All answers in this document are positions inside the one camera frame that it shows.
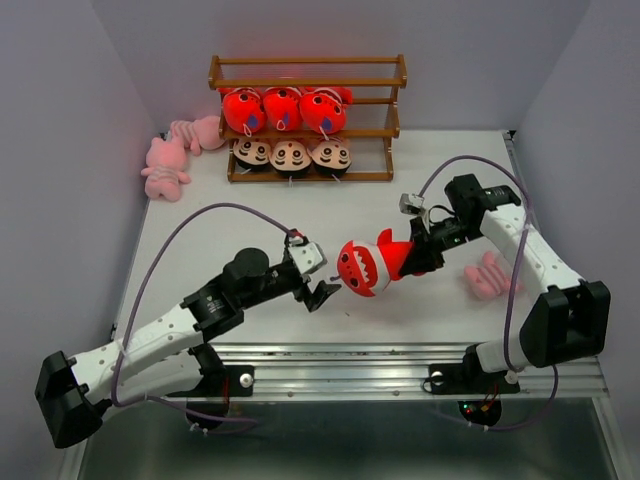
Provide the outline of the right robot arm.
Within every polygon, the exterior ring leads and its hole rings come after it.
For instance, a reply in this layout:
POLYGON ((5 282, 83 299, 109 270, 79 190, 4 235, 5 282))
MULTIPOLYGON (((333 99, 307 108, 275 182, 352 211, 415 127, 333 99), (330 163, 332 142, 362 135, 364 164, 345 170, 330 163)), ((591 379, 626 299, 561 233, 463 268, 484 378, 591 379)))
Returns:
POLYGON ((600 354, 605 346, 611 294, 601 281, 588 281, 570 268, 531 225, 521 199, 507 185, 480 185, 472 174, 445 187, 452 214, 429 224, 424 200, 403 194, 399 207, 411 216, 413 246, 400 274, 443 267, 445 251, 480 237, 510 265, 533 305, 515 334, 468 347, 458 363, 433 366, 436 394, 482 393, 508 372, 544 368, 600 354))

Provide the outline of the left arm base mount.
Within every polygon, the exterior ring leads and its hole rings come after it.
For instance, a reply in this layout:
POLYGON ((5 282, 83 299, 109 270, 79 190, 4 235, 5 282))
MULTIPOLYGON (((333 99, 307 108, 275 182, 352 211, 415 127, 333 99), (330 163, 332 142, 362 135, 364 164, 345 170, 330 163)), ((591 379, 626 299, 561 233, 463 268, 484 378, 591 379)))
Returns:
POLYGON ((204 435, 240 433, 251 429, 254 421, 229 422, 231 398, 253 395, 255 367, 251 364, 225 364, 210 344, 190 348, 177 355, 186 372, 177 390, 168 398, 185 400, 190 427, 204 435))

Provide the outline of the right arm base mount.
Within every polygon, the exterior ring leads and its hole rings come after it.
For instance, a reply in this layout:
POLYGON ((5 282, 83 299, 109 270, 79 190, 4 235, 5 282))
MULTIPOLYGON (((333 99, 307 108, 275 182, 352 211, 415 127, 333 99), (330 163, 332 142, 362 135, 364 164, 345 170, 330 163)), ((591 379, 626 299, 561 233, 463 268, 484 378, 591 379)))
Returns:
POLYGON ((464 367, 461 363, 432 364, 422 381, 422 390, 441 396, 461 396, 458 409, 472 425, 494 427, 502 415, 501 395, 520 392, 517 380, 508 381, 507 372, 486 373, 480 367, 464 367))

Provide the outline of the doll plush orange cap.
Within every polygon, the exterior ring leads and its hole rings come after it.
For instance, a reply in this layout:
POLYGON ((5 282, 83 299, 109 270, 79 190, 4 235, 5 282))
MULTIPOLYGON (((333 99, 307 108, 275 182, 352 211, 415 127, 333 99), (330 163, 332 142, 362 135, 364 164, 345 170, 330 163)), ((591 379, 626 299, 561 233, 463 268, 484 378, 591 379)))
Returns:
POLYGON ((240 138, 232 146, 236 164, 251 172, 261 172, 269 167, 271 151, 267 140, 253 137, 240 138))

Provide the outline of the red fish plush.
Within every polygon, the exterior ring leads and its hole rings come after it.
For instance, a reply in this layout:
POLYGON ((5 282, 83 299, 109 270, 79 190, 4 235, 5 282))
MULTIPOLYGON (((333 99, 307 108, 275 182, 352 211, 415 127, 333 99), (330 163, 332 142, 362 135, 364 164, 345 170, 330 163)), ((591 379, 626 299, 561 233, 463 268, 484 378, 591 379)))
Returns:
POLYGON ((375 243, 350 240, 338 254, 334 279, 362 297, 375 297, 403 278, 400 269, 412 246, 395 241, 391 228, 382 230, 375 243))
POLYGON ((312 131, 329 139, 345 127, 347 107, 352 102, 353 93, 347 87, 305 87, 299 111, 312 131))
POLYGON ((221 88, 222 112, 228 126, 250 137, 267 122, 263 95, 252 87, 221 88))
POLYGON ((302 126, 299 102, 302 92, 297 87, 269 87, 263 94, 263 106, 272 127, 280 132, 298 130, 302 126))

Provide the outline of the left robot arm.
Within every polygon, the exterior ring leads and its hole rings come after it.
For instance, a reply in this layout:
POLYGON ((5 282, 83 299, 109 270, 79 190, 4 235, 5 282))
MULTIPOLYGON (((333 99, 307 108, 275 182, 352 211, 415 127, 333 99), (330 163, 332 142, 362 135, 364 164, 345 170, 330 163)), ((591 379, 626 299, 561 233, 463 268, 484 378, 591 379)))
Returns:
POLYGON ((311 274, 325 263, 313 242, 287 247, 276 265, 260 249, 242 249, 220 275, 129 337, 73 357, 61 351, 47 356, 35 397, 54 446, 65 449, 89 438, 110 407, 154 399, 150 383, 138 376, 171 355, 194 356, 188 382, 199 393, 215 392, 223 371, 210 341, 239 326, 247 309, 286 294, 308 311, 318 310, 340 288, 325 281, 309 288, 311 274))

